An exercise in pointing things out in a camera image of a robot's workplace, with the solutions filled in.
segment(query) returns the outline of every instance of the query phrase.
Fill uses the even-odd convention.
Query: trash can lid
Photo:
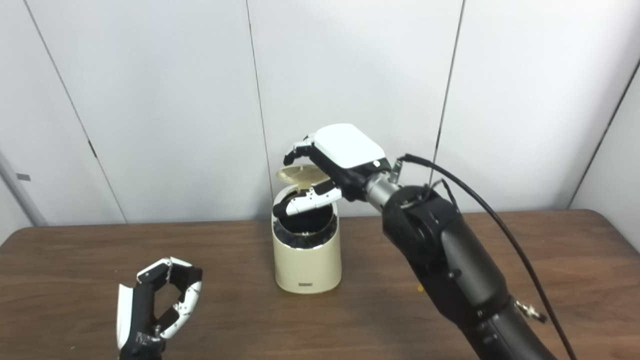
[[[299,189],[308,189],[313,184],[329,179],[320,168],[312,164],[294,164],[281,168],[276,176],[287,184],[297,184]]]

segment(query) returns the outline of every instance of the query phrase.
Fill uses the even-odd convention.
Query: cylindrical trash can
[[[304,195],[313,185],[328,179],[315,165],[290,165],[276,176],[292,184],[275,198]],[[275,278],[289,292],[321,293],[333,289],[342,278],[340,222],[335,203],[278,219],[271,215]]]

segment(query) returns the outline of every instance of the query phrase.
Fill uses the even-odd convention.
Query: wooden table
[[[542,308],[484,214],[466,216],[518,298]],[[640,256],[591,211],[505,213],[581,360],[640,359]],[[204,269],[193,316],[166,360],[476,359],[442,318],[378,217],[342,220],[343,278],[320,295],[273,279],[268,222],[29,228],[0,247],[0,359],[116,359],[118,284],[165,256]],[[175,302],[160,294],[159,309]],[[531,322],[559,359],[553,326]]]

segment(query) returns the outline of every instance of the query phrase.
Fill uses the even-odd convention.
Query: black robotic arm
[[[330,180],[306,198],[277,204],[276,217],[344,197],[367,201],[382,215],[385,236],[406,257],[416,277],[447,319],[482,360],[555,360],[518,313],[543,320],[509,293],[493,262],[457,206],[428,185],[397,183],[401,161],[391,167],[384,152],[351,124],[324,127],[293,145],[285,165],[308,156]]]

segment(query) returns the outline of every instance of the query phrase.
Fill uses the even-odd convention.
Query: white wall
[[[0,245],[13,232],[29,226],[31,222],[0,177]]]
[[[572,209],[604,215],[640,251],[640,75],[620,108],[587,172]]]
[[[45,224],[265,218],[286,149],[336,122],[434,155],[461,0],[27,2],[79,117],[1,2],[0,166],[31,175],[11,181]],[[498,210],[565,208],[639,26],[632,0],[466,2],[437,162]]]
[[[293,142],[350,122],[390,159],[431,157],[461,1],[249,1],[271,172]],[[408,168],[403,181],[425,183]],[[273,191],[286,184],[272,177]],[[343,215],[373,215],[340,203]]]
[[[436,162],[495,209],[565,209],[638,58],[639,1],[467,1]]]
[[[244,1],[29,1],[129,222],[267,217]]]
[[[22,1],[0,1],[0,54],[0,166],[38,225],[123,222]]]

